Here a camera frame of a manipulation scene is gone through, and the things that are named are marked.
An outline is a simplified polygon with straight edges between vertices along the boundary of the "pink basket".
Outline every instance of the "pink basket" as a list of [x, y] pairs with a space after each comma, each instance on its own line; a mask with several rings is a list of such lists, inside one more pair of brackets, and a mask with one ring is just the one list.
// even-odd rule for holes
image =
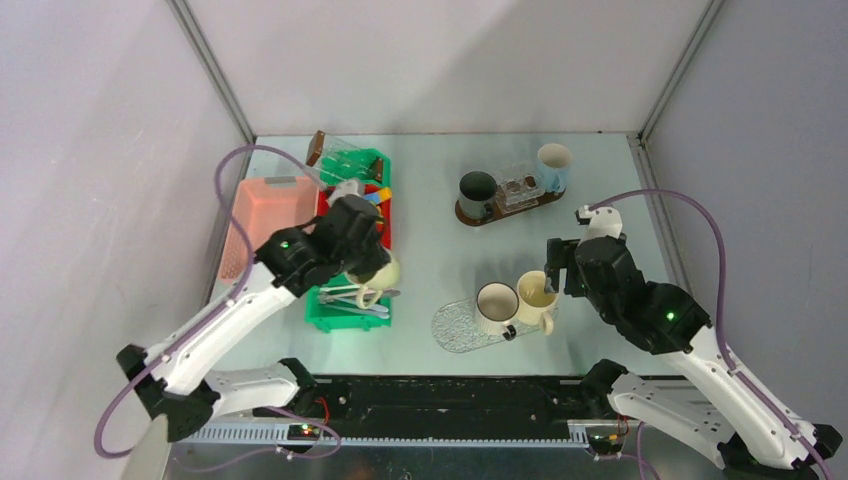
[[[239, 183], [233, 216], [242, 224], [253, 249], [281, 228], [306, 223], [315, 216], [318, 186], [307, 177], [249, 178]], [[247, 265], [247, 249], [230, 225], [218, 279], [232, 282]]]

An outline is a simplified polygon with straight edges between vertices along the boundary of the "yellow object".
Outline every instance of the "yellow object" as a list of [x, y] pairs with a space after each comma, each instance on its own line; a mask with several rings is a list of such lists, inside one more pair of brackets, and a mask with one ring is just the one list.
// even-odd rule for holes
[[376, 204], [376, 203], [374, 203], [374, 202], [371, 202], [371, 205], [374, 205], [375, 207], [377, 207], [377, 213], [378, 213], [378, 214], [380, 214], [380, 218], [383, 218], [383, 211], [382, 211], [382, 210], [380, 210], [380, 206], [379, 206], [379, 205], [377, 205], [377, 204]]
[[383, 187], [374, 193], [364, 195], [362, 198], [379, 205], [385, 202], [386, 200], [392, 198], [392, 189], [389, 187]]

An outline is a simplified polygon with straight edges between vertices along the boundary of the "blue mug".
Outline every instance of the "blue mug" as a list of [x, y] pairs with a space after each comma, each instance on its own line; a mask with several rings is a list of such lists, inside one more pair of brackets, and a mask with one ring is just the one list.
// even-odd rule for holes
[[558, 143], [542, 145], [534, 162], [536, 173], [542, 181], [540, 186], [546, 192], [564, 192], [572, 160], [571, 152], [565, 148], [565, 145]]

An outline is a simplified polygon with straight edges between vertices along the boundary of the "plastic utensil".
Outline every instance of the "plastic utensil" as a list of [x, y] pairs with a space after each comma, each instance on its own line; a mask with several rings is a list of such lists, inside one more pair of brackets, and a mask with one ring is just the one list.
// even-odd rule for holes
[[321, 287], [321, 288], [318, 289], [318, 292], [324, 293], [324, 292], [335, 292], [336, 290], [353, 290], [353, 289], [358, 290], [359, 285], [350, 284], [350, 285], [337, 285], [335, 287]]
[[[334, 293], [334, 294], [331, 295], [328, 292], [319, 292], [318, 298], [319, 299], [324, 298], [327, 301], [331, 301], [335, 298], [355, 297], [357, 295], [357, 293], [358, 292], [354, 291], [354, 292], [345, 292], [345, 293]], [[366, 292], [366, 294], [367, 295], [373, 295], [374, 290], [368, 290], [368, 292]], [[380, 298], [394, 298], [394, 297], [397, 297], [399, 295], [400, 295], [400, 290], [395, 290], [395, 289], [383, 290], [383, 296], [380, 297]]]
[[[351, 300], [349, 298], [330, 298], [330, 299], [328, 299], [328, 298], [318, 297], [318, 301], [325, 304], [325, 305], [329, 304], [329, 303], [333, 303], [333, 302], [342, 302], [342, 303], [347, 303], [349, 305], [356, 305], [356, 300]], [[367, 308], [367, 310], [373, 310], [375, 312], [381, 312], [381, 313], [389, 313], [389, 307], [384, 307], [383, 305], [377, 305], [377, 304], [371, 305], [369, 308]]]
[[323, 307], [332, 308], [333, 310], [341, 310], [343, 312], [356, 313], [359, 315], [370, 315], [372, 317], [382, 318], [383, 320], [391, 318], [391, 315], [385, 312], [375, 312], [374, 310], [363, 310], [361, 308], [339, 307], [331, 303], [325, 303]]

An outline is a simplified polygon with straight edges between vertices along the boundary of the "mug handle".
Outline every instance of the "mug handle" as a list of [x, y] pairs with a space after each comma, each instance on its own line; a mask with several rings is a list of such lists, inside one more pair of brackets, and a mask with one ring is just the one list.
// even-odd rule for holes
[[506, 331], [504, 332], [503, 335], [504, 335], [504, 338], [507, 339], [507, 341], [510, 341], [513, 338], [515, 338], [516, 335], [518, 335], [518, 332], [515, 330], [515, 327], [513, 327], [512, 325], [507, 325]]
[[368, 290], [368, 287], [363, 285], [362, 287], [359, 287], [359, 291], [356, 292], [356, 306], [363, 310], [368, 310], [369, 308], [373, 307], [374, 304], [377, 303], [377, 300], [379, 300], [380, 297], [383, 296], [382, 290], [375, 290], [374, 295], [366, 302], [365, 293], [368, 292]]
[[542, 332], [545, 335], [554, 333], [554, 317], [551, 316], [550, 312], [542, 312], [542, 321], [539, 326], [542, 327]]
[[554, 185], [551, 187], [554, 193], [562, 193], [565, 191], [565, 182], [561, 178], [556, 177]]
[[486, 214], [483, 215], [483, 218], [480, 219], [481, 222], [488, 222], [495, 216], [495, 209], [492, 208], [491, 203], [487, 203], [483, 205], [483, 209], [486, 210]]

